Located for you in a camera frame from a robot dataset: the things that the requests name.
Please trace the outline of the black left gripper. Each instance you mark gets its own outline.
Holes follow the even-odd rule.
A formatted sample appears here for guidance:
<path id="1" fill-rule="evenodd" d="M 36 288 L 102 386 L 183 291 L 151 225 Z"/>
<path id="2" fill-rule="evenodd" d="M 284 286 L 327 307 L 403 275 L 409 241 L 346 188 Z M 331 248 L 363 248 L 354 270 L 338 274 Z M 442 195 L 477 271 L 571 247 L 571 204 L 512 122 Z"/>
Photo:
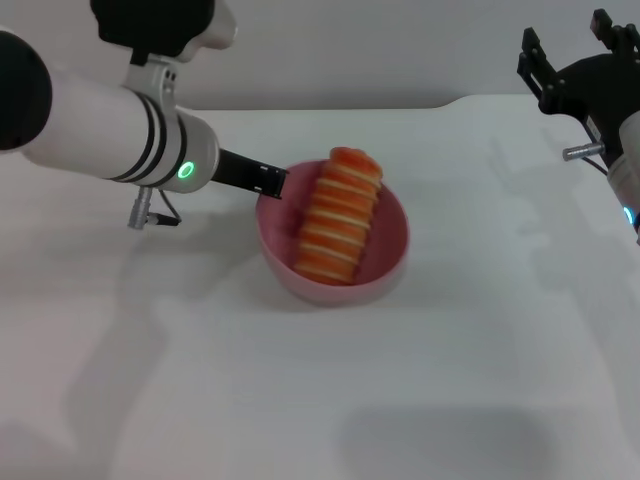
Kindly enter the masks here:
<path id="1" fill-rule="evenodd" d="M 239 189 L 281 199 L 289 172 L 243 155 L 220 149 L 212 181 Z"/>

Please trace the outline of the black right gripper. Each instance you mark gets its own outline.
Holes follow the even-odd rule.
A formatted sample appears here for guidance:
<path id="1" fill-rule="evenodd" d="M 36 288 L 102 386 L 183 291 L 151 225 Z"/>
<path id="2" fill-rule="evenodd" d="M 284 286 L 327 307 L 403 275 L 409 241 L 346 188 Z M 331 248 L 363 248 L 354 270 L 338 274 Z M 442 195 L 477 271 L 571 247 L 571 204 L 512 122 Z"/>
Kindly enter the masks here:
<path id="1" fill-rule="evenodd" d="M 612 53 L 588 57 L 557 71 L 536 31 L 526 28 L 517 73 L 538 100 L 541 112 L 576 119 L 592 141 L 604 145 L 601 158 L 611 167 L 623 154 L 622 123 L 640 110 L 640 31 L 633 23 L 614 25 L 604 9 L 594 11 L 590 29 Z"/>

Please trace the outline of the pink plastic bowl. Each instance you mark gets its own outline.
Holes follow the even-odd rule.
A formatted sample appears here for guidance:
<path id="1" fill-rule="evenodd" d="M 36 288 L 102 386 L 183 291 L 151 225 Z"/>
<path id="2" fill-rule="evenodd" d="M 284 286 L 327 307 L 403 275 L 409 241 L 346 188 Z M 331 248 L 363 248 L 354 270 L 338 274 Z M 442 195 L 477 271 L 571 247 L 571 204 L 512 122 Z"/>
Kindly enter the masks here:
<path id="1" fill-rule="evenodd" d="M 409 221 L 400 200 L 368 165 L 327 160 L 289 167 L 280 198 L 262 196 L 262 254 L 282 286 L 318 305 L 353 305 L 392 290 L 404 272 Z"/>

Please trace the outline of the orange ridged bread loaf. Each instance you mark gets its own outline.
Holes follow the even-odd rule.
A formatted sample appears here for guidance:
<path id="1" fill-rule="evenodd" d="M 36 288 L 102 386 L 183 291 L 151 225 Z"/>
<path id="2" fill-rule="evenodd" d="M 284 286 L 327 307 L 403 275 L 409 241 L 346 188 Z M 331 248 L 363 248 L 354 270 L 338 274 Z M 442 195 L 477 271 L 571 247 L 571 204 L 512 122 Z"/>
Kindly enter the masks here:
<path id="1" fill-rule="evenodd" d="M 382 189 L 383 170 L 365 151 L 335 147 L 323 164 L 298 233 L 294 271 L 315 282 L 354 283 Z"/>

